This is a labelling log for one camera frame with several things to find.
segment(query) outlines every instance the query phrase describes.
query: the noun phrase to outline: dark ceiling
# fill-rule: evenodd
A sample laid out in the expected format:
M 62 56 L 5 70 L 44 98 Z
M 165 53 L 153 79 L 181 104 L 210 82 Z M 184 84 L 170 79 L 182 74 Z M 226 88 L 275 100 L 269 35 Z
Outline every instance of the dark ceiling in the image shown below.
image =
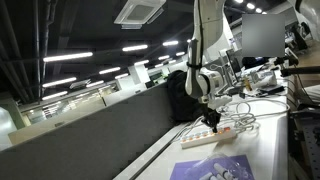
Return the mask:
M 242 13 L 254 13 L 246 8 L 248 2 L 267 11 L 286 0 L 244 0 L 238 4 L 227 0 L 225 14 L 228 22 L 239 19 Z M 9 90 L 15 99 L 34 102 L 38 98 L 36 61 L 36 33 L 33 0 L 0 0 L 0 65 L 2 81 L 0 90 Z M 39 0 L 40 56 L 46 49 L 46 1 Z M 149 59 L 147 67 L 159 63 L 162 55 L 175 55 L 186 51 L 187 39 L 193 33 L 194 0 L 167 0 L 164 12 L 151 24 L 140 30 L 122 30 L 113 23 L 126 0 L 58 0 L 53 23 L 49 26 L 47 56 L 92 51 L 90 58 L 47 63 L 43 82 L 75 76 L 79 80 L 111 81 L 115 75 L 127 71 L 134 62 Z M 178 46 L 165 48 L 162 42 L 178 40 Z M 148 44 L 147 50 L 124 53 L 122 47 Z M 110 67 L 121 71 L 99 75 Z M 44 95 L 68 89 L 70 84 L 59 85 L 44 91 Z

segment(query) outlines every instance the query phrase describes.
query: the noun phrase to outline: white desk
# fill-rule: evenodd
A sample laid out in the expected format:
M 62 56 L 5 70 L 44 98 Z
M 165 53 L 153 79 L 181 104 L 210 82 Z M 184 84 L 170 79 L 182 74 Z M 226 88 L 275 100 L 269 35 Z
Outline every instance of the white desk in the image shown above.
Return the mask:
M 285 82 L 278 81 L 278 83 L 285 85 Z M 270 99 L 286 103 L 285 96 Z M 233 97 L 233 102 L 241 100 L 238 95 Z M 285 110 L 283 105 L 266 101 L 251 102 L 250 105 L 251 112 L 255 115 Z M 240 111 L 246 112 L 247 107 L 240 106 Z M 180 143 L 175 142 L 168 146 L 137 179 L 170 179 L 175 163 L 203 160 L 214 152 L 222 152 L 227 156 L 246 155 L 253 176 L 257 180 L 288 179 L 286 113 L 257 118 L 257 122 L 261 125 L 259 130 L 243 132 L 234 139 L 222 142 L 210 143 L 189 149 L 182 149 Z M 200 126 L 193 129 L 190 133 L 201 132 L 207 129 L 206 126 Z M 171 138 L 173 137 L 172 133 L 172 131 L 168 133 L 170 134 L 168 136 Z M 141 162 L 151 159 L 150 152 L 155 153 L 153 150 L 159 149 L 158 142 L 154 146 L 148 149 L 145 154 L 140 156 L 115 179 L 123 179 L 124 177 L 125 179 L 130 179 L 131 175 L 137 172 L 139 167 L 142 167 Z

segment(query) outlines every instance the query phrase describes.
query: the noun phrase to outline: white power strip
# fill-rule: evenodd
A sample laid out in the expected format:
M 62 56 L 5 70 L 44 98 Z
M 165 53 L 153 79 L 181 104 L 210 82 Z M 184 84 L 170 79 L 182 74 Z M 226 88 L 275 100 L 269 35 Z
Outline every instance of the white power strip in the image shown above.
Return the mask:
M 219 129 L 217 133 L 210 131 L 203 131 L 201 133 L 191 134 L 184 136 L 180 139 L 182 149 L 199 146 L 202 144 L 208 144 L 223 139 L 229 139 L 237 135 L 234 129 L 226 127 Z

